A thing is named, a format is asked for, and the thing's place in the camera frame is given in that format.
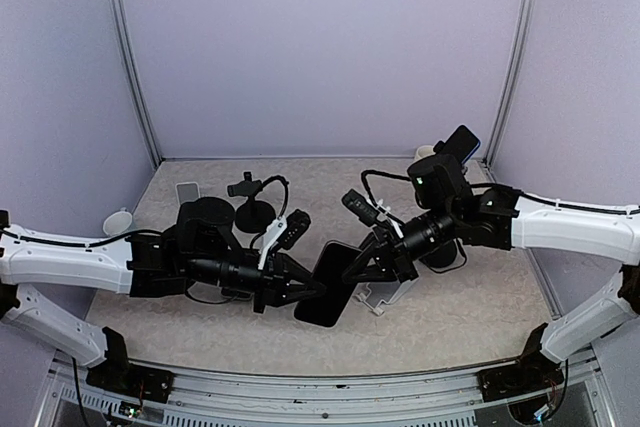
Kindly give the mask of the black phone landscape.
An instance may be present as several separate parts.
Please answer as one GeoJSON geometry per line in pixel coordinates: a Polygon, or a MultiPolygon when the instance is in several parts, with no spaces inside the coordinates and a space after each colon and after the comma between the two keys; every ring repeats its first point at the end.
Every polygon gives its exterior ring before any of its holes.
{"type": "Polygon", "coordinates": [[[359,254],[356,247],[338,241],[326,243],[313,271],[313,279],[325,287],[325,292],[296,305],[297,321],[324,328],[337,324],[356,287],[353,283],[345,284],[342,273],[359,254]]]}

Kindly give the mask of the black round base phone stand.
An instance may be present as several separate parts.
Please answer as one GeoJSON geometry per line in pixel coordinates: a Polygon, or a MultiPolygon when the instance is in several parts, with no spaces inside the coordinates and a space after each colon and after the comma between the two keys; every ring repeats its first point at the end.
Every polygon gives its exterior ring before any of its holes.
{"type": "Polygon", "coordinates": [[[259,200],[263,182],[254,180],[250,171],[243,173],[243,179],[227,186],[229,197],[243,197],[244,203],[236,209],[235,226],[241,232],[258,234],[265,230],[276,218],[275,209],[266,201],[259,200]]]}

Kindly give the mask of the black phone blue edge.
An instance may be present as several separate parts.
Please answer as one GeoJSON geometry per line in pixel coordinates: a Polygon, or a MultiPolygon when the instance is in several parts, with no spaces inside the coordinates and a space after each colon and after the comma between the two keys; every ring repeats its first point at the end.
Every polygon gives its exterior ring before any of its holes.
{"type": "Polygon", "coordinates": [[[460,125],[446,141],[438,141],[435,154],[452,155],[464,165],[480,148],[481,140],[466,126],[460,125]]]}

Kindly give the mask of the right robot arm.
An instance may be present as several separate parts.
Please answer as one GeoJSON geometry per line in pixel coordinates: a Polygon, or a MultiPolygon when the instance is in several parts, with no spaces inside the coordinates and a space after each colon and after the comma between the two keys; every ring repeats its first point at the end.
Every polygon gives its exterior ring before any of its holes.
{"type": "Polygon", "coordinates": [[[373,233],[344,270],[346,283],[405,282],[417,259],[452,241],[498,250],[549,251],[566,259],[593,257],[618,268],[588,299],[529,336],[511,380],[535,389],[551,368],[595,339],[639,316],[639,208],[572,203],[510,186],[470,184],[461,163],[435,154],[406,174],[423,214],[396,223],[387,209],[349,191],[343,204],[373,233]]]}

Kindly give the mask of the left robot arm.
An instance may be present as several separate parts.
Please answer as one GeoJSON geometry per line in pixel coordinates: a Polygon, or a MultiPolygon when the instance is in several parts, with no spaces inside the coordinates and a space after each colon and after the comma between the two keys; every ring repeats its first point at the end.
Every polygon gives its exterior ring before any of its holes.
{"type": "Polygon", "coordinates": [[[70,355],[121,392],[140,381],[124,338],[88,324],[40,298],[37,284],[89,287],[132,298],[188,293],[196,283],[248,293],[253,309],[281,307],[323,295],[325,286],[288,250],[310,225],[296,210],[267,227],[259,249],[244,248],[233,233],[234,207],[202,197],[179,208],[163,232],[140,229],[105,239],[30,231],[1,214],[1,319],[32,332],[70,355]]]}

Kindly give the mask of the white folding phone stand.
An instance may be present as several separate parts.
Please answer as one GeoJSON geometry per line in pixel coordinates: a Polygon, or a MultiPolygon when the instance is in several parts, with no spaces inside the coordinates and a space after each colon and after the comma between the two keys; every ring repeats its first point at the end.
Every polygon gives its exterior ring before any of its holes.
{"type": "Polygon", "coordinates": [[[177,183],[175,185],[175,190],[177,200],[180,205],[197,201],[201,196],[200,187],[196,182],[177,183]]]}

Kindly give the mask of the white cup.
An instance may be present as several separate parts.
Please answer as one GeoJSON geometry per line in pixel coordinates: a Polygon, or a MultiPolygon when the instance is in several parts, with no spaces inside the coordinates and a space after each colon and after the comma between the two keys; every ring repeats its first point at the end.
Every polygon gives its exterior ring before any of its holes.
{"type": "Polygon", "coordinates": [[[429,157],[435,153],[434,147],[432,145],[423,145],[416,149],[414,154],[414,160],[418,161],[423,158],[429,157]]]}

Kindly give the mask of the light blue cup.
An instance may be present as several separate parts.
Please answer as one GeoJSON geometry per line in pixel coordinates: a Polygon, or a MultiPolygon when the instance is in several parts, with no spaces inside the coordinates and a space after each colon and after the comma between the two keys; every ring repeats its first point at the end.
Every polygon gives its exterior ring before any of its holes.
{"type": "Polygon", "coordinates": [[[109,215],[102,224],[103,233],[108,237],[130,232],[134,228],[134,217],[132,213],[126,209],[121,209],[109,215]]]}

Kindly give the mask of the front aluminium rail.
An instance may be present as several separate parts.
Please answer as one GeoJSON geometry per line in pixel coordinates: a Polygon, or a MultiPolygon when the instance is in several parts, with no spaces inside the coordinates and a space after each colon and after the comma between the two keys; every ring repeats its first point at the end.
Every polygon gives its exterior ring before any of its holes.
{"type": "MultiPolygon", "coordinates": [[[[143,401],[135,419],[117,415],[135,399],[84,384],[87,417],[104,425],[109,413],[131,426],[521,426],[509,407],[546,391],[484,401],[478,372],[512,362],[477,364],[405,374],[370,376],[278,376],[229,373],[133,362],[171,371],[166,403],[143,401]]],[[[622,426],[603,372],[591,348],[574,354],[567,393],[557,413],[537,426],[622,426]]],[[[79,425],[71,361],[54,354],[28,426],[79,425]]]]}

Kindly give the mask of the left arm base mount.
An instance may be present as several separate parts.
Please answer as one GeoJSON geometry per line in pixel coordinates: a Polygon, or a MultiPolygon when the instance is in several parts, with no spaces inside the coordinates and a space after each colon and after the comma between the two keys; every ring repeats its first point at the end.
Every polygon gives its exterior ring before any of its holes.
{"type": "Polygon", "coordinates": [[[165,404],[173,387],[174,374],[138,364],[119,367],[105,362],[88,370],[86,382],[108,392],[165,404]]]}

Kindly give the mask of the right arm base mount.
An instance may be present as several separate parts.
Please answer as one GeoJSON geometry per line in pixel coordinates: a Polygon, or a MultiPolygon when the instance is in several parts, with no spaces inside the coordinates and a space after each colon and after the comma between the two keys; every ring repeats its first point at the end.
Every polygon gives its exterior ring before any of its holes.
{"type": "Polygon", "coordinates": [[[529,335],[522,353],[513,364],[480,370],[477,373],[484,402],[492,402],[550,388],[565,381],[560,361],[542,354],[542,336],[547,323],[529,335]]]}

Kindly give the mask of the right aluminium frame post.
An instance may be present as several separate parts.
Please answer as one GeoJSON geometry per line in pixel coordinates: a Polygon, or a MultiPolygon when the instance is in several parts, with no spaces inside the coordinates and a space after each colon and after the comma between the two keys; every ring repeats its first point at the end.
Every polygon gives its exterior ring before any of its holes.
{"type": "Polygon", "coordinates": [[[499,149],[506,133],[508,118],[525,56],[535,0],[520,0],[516,28],[507,64],[505,80],[500,94],[498,111],[492,127],[488,147],[483,158],[484,165],[491,170],[497,161],[499,149]]]}

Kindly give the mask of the aluminium frame post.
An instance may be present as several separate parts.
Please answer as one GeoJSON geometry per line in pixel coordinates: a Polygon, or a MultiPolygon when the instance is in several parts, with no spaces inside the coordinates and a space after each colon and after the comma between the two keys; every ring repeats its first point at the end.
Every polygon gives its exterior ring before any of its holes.
{"type": "Polygon", "coordinates": [[[499,149],[506,133],[508,118],[525,56],[535,0],[520,0],[516,28],[507,64],[505,80],[500,94],[498,111],[492,127],[488,147],[483,158],[484,165],[491,170],[497,161],[499,149]]]}
{"type": "Polygon", "coordinates": [[[124,0],[109,0],[109,4],[114,21],[117,45],[122,59],[125,78],[130,97],[133,102],[134,115],[141,129],[143,143],[150,163],[153,169],[157,170],[164,158],[146,105],[136,65],[133,44],[127,25],[124,0]]]}

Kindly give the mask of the left aluminium frame post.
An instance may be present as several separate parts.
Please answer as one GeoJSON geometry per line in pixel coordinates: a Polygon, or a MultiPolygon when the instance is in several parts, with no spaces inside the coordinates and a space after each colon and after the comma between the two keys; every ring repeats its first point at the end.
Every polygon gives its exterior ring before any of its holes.
{"type": "Polygon", "coordinates": [[[124,0],[109,0],[109,4],[114,21],[117,45],[122,59],[125,78],[130,97],[133,102],[134,115],[141,129],[143,143],[150,163],[153,169],[157,170],[164,158],[146,105],[136,65],[133,44],[127,25],[124,0]]]}

